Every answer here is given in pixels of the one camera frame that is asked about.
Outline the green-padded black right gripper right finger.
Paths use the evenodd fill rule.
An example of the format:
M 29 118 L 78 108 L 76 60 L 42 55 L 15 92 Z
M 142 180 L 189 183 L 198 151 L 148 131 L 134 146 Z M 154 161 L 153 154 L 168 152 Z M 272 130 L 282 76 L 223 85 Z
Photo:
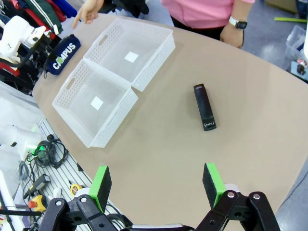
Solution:
M 211 207 L 197 226 L 198 231 L 222 231 L 230 220 L 245 231 L 279 231 L 280 227 L 263 192 L 248 196 L 227 189 L 214 163 L 205 163 L 203 185 Z

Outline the green-padded black right gripper left finger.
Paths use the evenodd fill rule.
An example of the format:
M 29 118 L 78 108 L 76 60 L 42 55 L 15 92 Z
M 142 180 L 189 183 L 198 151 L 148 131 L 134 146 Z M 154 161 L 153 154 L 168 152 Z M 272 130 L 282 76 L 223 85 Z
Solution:
M 71 201 L 53 198 L 45 211 L 40 231 L 74 231 L 78 225 L 87 225 L 92 231 L 116 231 L 107 218 L 107 205 L 112 181 L 108 166 L 100 166 L 87 194 Z

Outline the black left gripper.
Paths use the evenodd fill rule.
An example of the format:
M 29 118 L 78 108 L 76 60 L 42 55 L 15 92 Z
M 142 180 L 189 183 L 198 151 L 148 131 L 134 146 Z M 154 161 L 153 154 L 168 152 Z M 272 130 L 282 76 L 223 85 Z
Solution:
M 40 38 L 35 36 L 32 40 L 35 48 L 32 60 L 36 63 L 44 63 L 57 45 L 57 36 L 51 31 L 45 31 Z

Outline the person's right hand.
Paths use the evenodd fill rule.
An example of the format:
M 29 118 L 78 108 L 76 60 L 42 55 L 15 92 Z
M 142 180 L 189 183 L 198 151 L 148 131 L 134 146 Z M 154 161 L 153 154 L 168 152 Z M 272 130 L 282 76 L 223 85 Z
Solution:
M 72 28 L 75 29 L 80 20 L 85 24 L 91 24 L 98 18 L 98 12 L 103 4 L 104 0 L 87 0 L 77 12 Z

